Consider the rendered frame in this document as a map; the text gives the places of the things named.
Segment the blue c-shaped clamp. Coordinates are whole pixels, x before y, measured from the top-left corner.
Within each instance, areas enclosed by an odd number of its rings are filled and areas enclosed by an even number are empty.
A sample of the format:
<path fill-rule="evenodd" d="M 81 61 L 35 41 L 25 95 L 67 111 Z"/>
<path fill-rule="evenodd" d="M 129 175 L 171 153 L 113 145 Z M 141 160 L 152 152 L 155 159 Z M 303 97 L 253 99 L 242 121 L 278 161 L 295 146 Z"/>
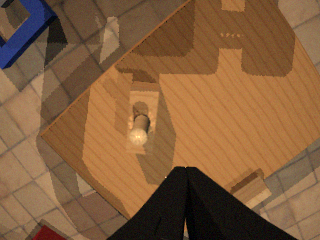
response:
<path fill-rule="evenodd" d="M 10 68 L 58 17 L 45 0 L 19 0 L 30 17 L 5 42 L 0 36 L 0 68 Z"/>

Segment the tan cylindrical pin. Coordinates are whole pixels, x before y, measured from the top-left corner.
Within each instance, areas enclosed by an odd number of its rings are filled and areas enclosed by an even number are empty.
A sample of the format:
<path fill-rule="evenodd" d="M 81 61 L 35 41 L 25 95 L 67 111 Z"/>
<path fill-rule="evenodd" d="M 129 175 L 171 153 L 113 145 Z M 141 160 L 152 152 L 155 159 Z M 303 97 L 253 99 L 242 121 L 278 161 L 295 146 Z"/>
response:
<path fill-rule="evenodd" d="M 147 141 L 150 119 L 146 115 L 135 117 L 129 138 L 135 145 L 142 145 Z"/>

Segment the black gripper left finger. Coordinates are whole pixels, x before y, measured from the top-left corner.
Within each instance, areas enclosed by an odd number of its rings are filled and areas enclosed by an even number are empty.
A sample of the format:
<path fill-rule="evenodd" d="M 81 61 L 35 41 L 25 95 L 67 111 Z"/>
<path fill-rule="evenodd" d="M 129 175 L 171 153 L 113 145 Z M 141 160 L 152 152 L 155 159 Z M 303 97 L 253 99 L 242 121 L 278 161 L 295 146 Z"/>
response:
<path fill-rule="evenodd" d="M 106 240 L 183 240 L 188 176 L 175 166 L 140 210 Z"/>

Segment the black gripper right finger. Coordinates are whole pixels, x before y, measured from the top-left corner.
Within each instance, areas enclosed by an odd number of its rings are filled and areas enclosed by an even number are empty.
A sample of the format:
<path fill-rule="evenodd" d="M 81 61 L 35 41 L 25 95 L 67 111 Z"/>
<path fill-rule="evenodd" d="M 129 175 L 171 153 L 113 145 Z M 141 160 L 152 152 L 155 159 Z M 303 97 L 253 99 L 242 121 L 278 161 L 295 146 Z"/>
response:
<path fill-rule="evenodd" d="M 189 240 L 298 240 L 259 216 L 197 167 L 186 167 Z"/>

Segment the red tray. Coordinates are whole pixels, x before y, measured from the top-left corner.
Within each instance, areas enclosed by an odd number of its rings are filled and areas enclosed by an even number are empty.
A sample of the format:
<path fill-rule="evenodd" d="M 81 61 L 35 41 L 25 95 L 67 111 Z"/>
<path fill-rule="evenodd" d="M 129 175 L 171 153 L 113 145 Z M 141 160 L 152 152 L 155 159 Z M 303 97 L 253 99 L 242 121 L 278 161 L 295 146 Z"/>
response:
<path fill-rule="evenodd" d="M 46 225 L 44 225 L 40 231 L 35 235 L 32 240 L 66 240 Z"/>

